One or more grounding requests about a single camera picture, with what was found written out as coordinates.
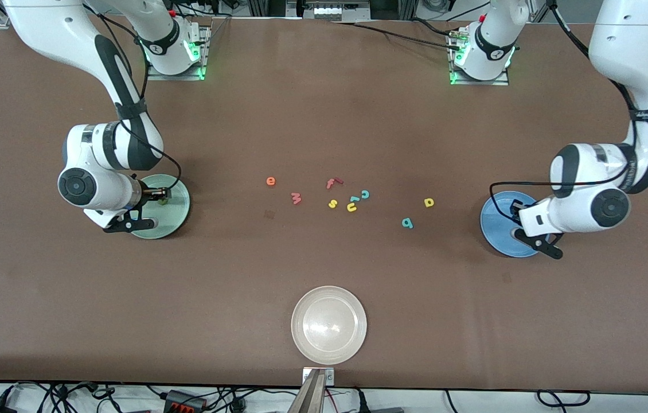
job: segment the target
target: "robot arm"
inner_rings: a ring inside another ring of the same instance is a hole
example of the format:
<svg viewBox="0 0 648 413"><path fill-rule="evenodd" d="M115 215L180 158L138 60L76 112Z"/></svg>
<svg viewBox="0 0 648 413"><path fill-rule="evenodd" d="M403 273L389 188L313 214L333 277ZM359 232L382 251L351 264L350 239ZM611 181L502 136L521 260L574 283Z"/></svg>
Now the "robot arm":
<svg viewBox="0 0 648 413"><path fill-rule="evenodd" d="M157 70L179 73L195 62L184 44L191 39L193 27L186 21L172 20L161 0L112 3L137 25L144 48L151 52L149 60ZM95 29L81 0L5 0L5 7L25 44L97 78L118 113L118 121L78 125L70 130L64 147L65 168L57 182L64 199L83 208L91 220L108 231L114 228L117 217L130 209L167 196L164 190L145 188L140 181L117 172L156 166L163 141L117 48ZM129 232L155 225L141 219L120 230Z"/></svg>
<svg viewBox="0 0 648 413"><path fill-rule="evenodd" d="M620 144L574 143L550 167L553 195L519 211L528 237L597 232L628 216L628 194L648 187L648 0L604 0L589 47L599 73L624 84L634 100ZM594 185L570 183L595 182Z"/></svg>

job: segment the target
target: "table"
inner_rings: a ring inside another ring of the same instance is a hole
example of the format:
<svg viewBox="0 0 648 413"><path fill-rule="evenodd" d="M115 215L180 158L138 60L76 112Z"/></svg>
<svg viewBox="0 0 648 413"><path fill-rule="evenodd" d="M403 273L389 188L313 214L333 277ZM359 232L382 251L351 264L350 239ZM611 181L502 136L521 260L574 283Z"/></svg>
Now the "table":
<svg viewBox="0 0 648 413"><path fill-rule="evenodd" d="M443 50L321 21L233 20L215 40L206 80L149 84L193 196L149 241L56 190L67 131L115 118L102 86L0 32L0 379L298 385L293 308L338 285L369 327L338 386L648 391L648 189L561 261L500 256L479 230L489 183L624 138L620 96L557 26L524 29L509 87L449 85Z"/></svg>

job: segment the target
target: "black cable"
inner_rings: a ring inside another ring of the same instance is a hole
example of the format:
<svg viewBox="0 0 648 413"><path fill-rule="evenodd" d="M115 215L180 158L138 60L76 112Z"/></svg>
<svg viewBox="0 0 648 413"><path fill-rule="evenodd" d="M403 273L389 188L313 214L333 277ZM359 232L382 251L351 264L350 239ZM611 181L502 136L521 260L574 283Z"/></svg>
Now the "black cable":
<svg viewBox="0 0 648 413"><path fill-rule="evenodd" d="M447 400L449 400L449 406L452 408L454 413L459 413L457 408L454 407L454 402L452 402L452 395L449 393L449 389L444 389L444 392L447 393Z"/></svg>
<svg viewBox="0 0 648 413"><path fill-rule="evenodd" d="M363 29L368 29L368 30L373 30L375 32L380 32L382 34L390 34L391 36L400 37L401 39L411 40L412 42L418 42L419 44L434 45L434 46L437 46L437 47L442 47L444 49L459 50L459 48L456 45L437 44L437 42L431 42L431 41L424 40L424 39L417 39L416 37L410 37L410 36L406 36L405 34L389 32L387 30L378 29L377 27L361 26L360 24L357 24L357 23L347 24L347 25L348 26L353 26L353 27L361 27Z"/></svg>
<svg viewBox="0 0 648 413"><path fill-rule="evenodd" d="M104 403L104 402L109 402L109 401L110 401L110 400L107 399L107 398L104 398L104 399L100 400L99 403L97 403L97 410L96 410L96 413L99 413L99 409L102 407L102 403Z"/></svg>
<svg viewBox="0 0 648 413"><path fill-rule="evenodd" d="M3 393L0 395L0 408L5 407L5 403L7 403L7 398L10 395L10 390L12 390L15 387L15 384L10 385L9 388L3 390Z"/></svg>
<svg viewBox="0 0 648 413"><path fill-rule="evenodd" d="M264 392L264 393L271 393L272 395L274 395L274 394L278 394L278 393L286 393L286 394L288 394L288 395L294 395L294 396L297 396L297 395L298 395L298 393L295 393L295 392L289 392L289 391L287 391L287 390L275 390L275 391L274 391L274 390L267 390L267 389L258 389L258 390L260 390L261 392Z"/></svg>
<svg viewBox="0 0 648 413"><path fill-rule="evenodd" d="M44 398L41 399L41 403L38 405L38 409L36 410L36 413L42 413L44 411L44 403L46 403L47 398L49 398L49 393L51 392L50 390L44 388L46 390L46 393L44 394Z"/></svg>
<svg viewBox="0 0 648 413"><path fill-rule="evenodd" d="M147 388L148 390L151 390L151 392L152 392L153 394L155 394L156 396L161 397L161 392L157 392L156 390L153 390L153 387L149 386L148 384L146 384L146 388Z"/></svg>
<svg viewBox="0 0 648 413"><path fill-rule="evenodd" d="M118 402L115 402L115 399L112 398L112 394L107 395L107 400L110 401L112 407L115 408L115 411L117 411L117 413L123 413L123 411L120 409L120 405L118 404Z"/></svg>
<svg viewBox="0 0 648 413"><path fill-rule="evenodd" d="M423 25L426 26L430 31L432 31L432 32L434 32L434 33L436 33L436 34L441 34L442 36L448 36L449 33L450 33L450 31L444 32L444 31L442 31L442 30L437 29L437 28L434 27L434 26L431 26L431 23L429 23L428 21L426 21L426 20L424 20L424 19L422 19L422 18L414 17L414 18L412 18L411 20L413 20L413 21L417 21L417 22L423 24Z"/></svg>
<svg viewBox="0 0 648 413"><path fill-rule="evenodd" d="M125 50L120 47L120 41L118 40L117 37L115 37L115 32L112 31L112 27L110 27L109 24L107 24L107 19L106 18L100 18L99 19L105 27L107 27L107 30L110 32L110 35L112 36L112 39L115 41L115 44L118 45L118 50L120 50L120 55L123 58L123 63L125 63L125 68L128 70L128 76L130 78L133 78L133 69L130 67L130 60L128 60L127 55L125 55Z"/></svg>
<svg viewBox="0 0 648 413"><path fill-rule="evenodd" d="M110 35L112 36L112 39L115 41L115 45L117 45L118 49L120 50L120 57L121 57L120 60L122 60L123 65L125 66L125 69L128 71L128 74L130 75L130 77L133 77L133 70L130 67L130 60L128 60L128 57L125 55L125 50L123 50L123 48L120 47L120 42L119 42L117 36L115 36L115 32L112 31L112 28L109 26L109 24L107 24L107 21L110 20L110 19L106 18L106 16L104 16L102 13L98 13L98 11L94 11L92 7L89 7L88 5L85 5L84 3L82 5L84 6L84 8L86 10L89 10L92 14L97 16L99 18L99 21L101 21L102 24L104 24L104 26L107 27L107 31L110 32Z"/></svg>
<svg viewBox="0 0 648 413"><path fill-rule="evenodd" d="M581 54L584 55L587 59L589 58L589 47L587 47L586 44L583 44L581 40L571 31L571 29L568 27L568 24L566 24L566 21L563 20L563 17L558 11L558 5L553 2L551 3L549 9L553 13L554 17L556 18L556 21L558 22L559 26L563 30L563 32L568 36L568 38L571 40L571 42L576 45L576 49L581 51ZM630 97L630 93L627 91L627 88L625 87L624 84L618 83L617 81L614 81L612 79L609 79L609 81L617 88L618 91L620 91L620 94L622 95L622 98L625 100L625 104L627 105L628 110L635 110L635 105L633 102L633 99Z"/></svg>
<svg viewBox="0 0 648 413"><path fill-rule="evenodd" d="M369 413L368 400L365 398L365 394L362 390L355 388L357 390L357 395L360 398L360 410L358 413Z"/></svg>
<svg viewBox="0 0 648 413"><path fill-rule="evenodd" d="M123 61L123 65L125 66L125 69L128 71L128 76L130 76L130 79L132 79L132 77L133 77L132 68L130 67L130 60L128 60L127 55L125 55L125 50L123 49L122 45L120 45L120 42L118 41L117 37L115 37L115 33L112 31L112 29L108 25L108 23L112 24L113 26L117 26L117 27L123 29L123 31L125 31L127 34L130 35L130 37L133 38L133 42L138 44L138 46L140 47L140 55L143 57L143 67L145 68L145 70L143 71L143 87L141 87L140 94L138 96L140 96L141 99L146 97L146 86L148 86L148 76L149 76L150 63L149 63L148 59L146 58L146 50L143 48L143 44L140 41L140 36L138 36L131 29L128 29L124 25L118 23L117 21L112 20L111 18L107 17L106 15L104 15L102 13L97 13L96 11L92 10L92 8L89 7L88 5L83 5L83 6L87 10L91 11L91 13L94 13L94 15L96 15L101 20L101 22L107 27L107 30L110 31L110 34L112 35L112 39L115 40L115 46L117 47L118 51L120 52L120 55L122 55L120 57L120 60Z"/></svg>
<svg viewBox="0 0 648 413"><path fill-rule="evenodd" d="M463 13L459 13L458 15L452 16L452 17L450 17L450 18L448 18L447 20L444 20L444 21L452 21L457 17L461 17L463 15L466 15L466 13L470 13L471 11L481 9L482 7L485 7L486 5L489 5L489 3L490 2L486 2L483 5L479 5L478 7L471 8L468 11L464 11Z"/></svg>
<svg viewBox="0 0 648 413"><path fill-rule="evenodd" d="M251 391L249 391L249 392L247 392L247 393L245 393L245 394L243 394L243 395L241 395L241 396L235 397L235 398L232 399L232 402L225 403L224 406L222 406L222 407L220 407L220 408L217 408L217 410L213 410L211 413L218 413L219 411L225 410L225 409L227 408L227 406L229 406L229 405L231 405L232 403L234 403L235 400L244 399L244 398L248 397L248 395L251 395L251 394L253 394L254 392L258 392L258 391L259 391L258 389L254 389L254 390L251 390Z"/></svg>
<svg viewBox="0 0 648 413"><path fill-rule="evenodd" d="M145 146L148 149L151 149L152 151L159 152L159 154L161 154L162 157L166 157L166 159L170 160L177 167L177 179L174 181L174 183L172 183L169 186L169 190L171 188L173 188L174 186L177 186L177 183L179 183L179 180L182 178L182 165L179 165L179 162L177 162L176 159L174 159L174 158L170 157L169 155L167 155L166 152L161 151L161 149L156 148L155 146L153 146L150 143L148 143L148 142L144 141L143 139L141 139L136 133L134 133L132 130L130 130L127 126L125 126L125 123L122 120L120 121L120 125L122 125L123 129L127 130L128 133L130 133L130 136L135 138L135 140L138 141L138 143L140 143L141 145Z"/></svg>
<svg viewBox="0 0 648 413"><path fill-rule="evenodd" d="M552 395L552 397L556 400L557 403L546 402L546 400L542 399L541 393L548 393L548 394ZM536 395L538 397L538 401L541 402L542 405L544 405L546 407L551 407L551 408L560 407L562 413L566 413L566 408L567 407L581 407L581 406L584 406L587 403L589 403L589 400L591 400L591 398L592 398L591 393L589 393L589 392L579 392L579 393L585 395L586 399L584 399L584 400L582 400L581 402L578 402L578 403L564 403L563 400L561 400L561 398L558 397L558 395L555 392L553 392L552 390L539 390L539 391L536 392Z"/></svg>
<svg viewBox="0 0 648 413"><path fill-rule="evenodd" d="M229 13L211 13L211 11L197 10L197 9L191 7L190 5L183 5L182 3L177 3L177 2L173 2L173 1L171 3L172 3L172 5L177 5L177 7L181 6L181 7L184 7L186 9L189 9L191 11L195 11L195 13L199 13L199 14L203 14L203 15L221 15L221 16L232 17L232 15L229 14Z"/></svg>

